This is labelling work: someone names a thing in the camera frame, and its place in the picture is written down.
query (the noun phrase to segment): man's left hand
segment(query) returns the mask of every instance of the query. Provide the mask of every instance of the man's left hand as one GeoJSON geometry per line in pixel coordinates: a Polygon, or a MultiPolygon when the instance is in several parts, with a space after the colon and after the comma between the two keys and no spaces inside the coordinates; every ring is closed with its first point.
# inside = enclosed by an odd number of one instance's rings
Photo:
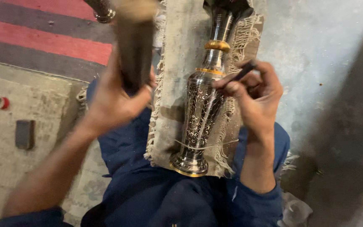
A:
{"type": "Polygon", "coordinates": [[[118,48],[114,46],[107,69],[98,81],[90,109],[82,122],[78,124],[78,129],[91,137],[98,137],[110,129],[128,123],[137,117],[151,101],[154,86],[154,82],[144,85],[135,96],[130,98],[122,88],[118,48]]]}

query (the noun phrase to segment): hand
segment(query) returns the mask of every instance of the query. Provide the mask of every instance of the hand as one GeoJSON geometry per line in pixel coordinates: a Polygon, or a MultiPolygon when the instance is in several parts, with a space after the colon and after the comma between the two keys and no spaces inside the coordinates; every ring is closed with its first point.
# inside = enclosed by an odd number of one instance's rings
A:
{"type": "Polygon", "coordinates": [[[144,85],[135,96],[130,98],[122,88],[120,74],[118,51],[114,46],[107,69],[97,84],[90,109],[78,125],[78,128],[88,136],[98,137],[110,129],[128,123],[137,117],[151,101],[154,82],[144,85]]]}
{"type": "MultiPolygon", "coordinates": [[[[248,61],[237,65],[242,67],[248,61]]],[[[257,139],[272,134],[278,102],[282,96],[282,86],[271,64],[256,61],[255,70],[260,75],[249,72],[240,81],[229,82],[236,74],[230,74],[214,82],[215,88],[226,87],[222,91],[227,96],[234,96],[239,103],[243,124],[257,139]]]]}

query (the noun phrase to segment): wrist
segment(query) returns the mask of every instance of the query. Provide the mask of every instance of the wrist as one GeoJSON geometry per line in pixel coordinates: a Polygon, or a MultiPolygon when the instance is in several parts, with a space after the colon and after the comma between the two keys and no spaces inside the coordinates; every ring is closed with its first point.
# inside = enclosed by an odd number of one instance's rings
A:
{"type": "Polygon", "coordinates": [[[251,158],[274,161],[274,129],[257,134],[249,130],[246,155],[251,158]]]}
{"type": "Polygon", "coordinates": [[[75,126],[73,134],[85,140],[94,140],[99,136],[99,133],[93,129],[91,122],[85,118],[75,126]]]}

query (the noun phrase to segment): finger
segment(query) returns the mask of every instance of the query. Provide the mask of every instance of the finger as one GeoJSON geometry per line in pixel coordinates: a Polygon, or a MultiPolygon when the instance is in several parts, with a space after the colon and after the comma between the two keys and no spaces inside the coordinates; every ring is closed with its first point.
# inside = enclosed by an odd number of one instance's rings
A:
{"type": "Polygon", "coordinates": [[[225,90],[236,98],[241,108],[248,108],[254,101],[247,93],[245,86],[240,82],[230,82],[226,85],[225,90]]]}
{"type": "Polygon", "coordinates": [[[245,85],[246,87],[255,87],[261,83],[263,83],[263,80],[261,79],[261,76],[258,74],[254,74],[252,72],[249,72],[246,74],[240,82],[245,85]]]}
{"type": "Polygon", "coordinates": [[[133,96],[129,102],[128,106],[130,108],[130,114],[132,116],[137,116],[145,108],[146,104],[152,100],[152,87],[149,85],[144,85],[138,93],[133,96]]]}
{"type": "Polygon", "coordinates": [[[121,86],[121,70],[120,58],[118,54],[118,45],[113,44],[113,48],[108,59],[107,69],[104,72],[102,79],[108,85],[121,86]]]}
{"type": "Polygon", "coordinates": [[[156,76],[155,76],[155,71],[154,71],[153,65],[151,65],[151,72],[150,72],[149,78],[151,80],[149,82],[149,85],[153,88],[157,87],[158,85],[156,84],[156,76]]]}
{"type": "Polygon", "coordinates": [[[273,66],[264,61],[256,61],[257,66],[255,70],[258,70],[261,74],[261,79],[267,86],[271,86],[276,89],[281,86],[280,81],[278,80],[277,75],[275,74],[273,66]]]}
{"type": "Polygon", "coordinates": [[[214,88],[222,88],[224,87],[227,83],[229,83],[231,81],[231,79],[233,77],[235,77],[237,75],[237,73],[234,74],[229,74],[227,76],[225,76],[222,80],[217,80],[213,83],[214,88]]]}

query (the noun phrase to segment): blue clothing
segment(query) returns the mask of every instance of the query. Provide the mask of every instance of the blue clothing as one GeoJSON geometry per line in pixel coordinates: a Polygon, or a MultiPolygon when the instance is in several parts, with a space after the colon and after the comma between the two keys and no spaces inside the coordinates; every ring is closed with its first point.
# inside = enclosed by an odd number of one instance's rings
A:
{"type": "MultiPolygon", "coordinates": [[[[96,81],[88,88],[88,100],[96,81]]],[[[151,167],[145,160],[151,111],[100,136],[101,155],[112,180],[101,204],[89,210],[81,226],[277,226],[282,219],[280,187],[258,194],[233,179],[191,178],[151,167]]],[[[239,132],[233,168],[240,173],[248,131],[239,132]]],[[[275,124],[274,172],[289,149],[289,136],[275,124]]],[[[71,226],[59,207],[2,219],[0,227],[71,226]]]]}

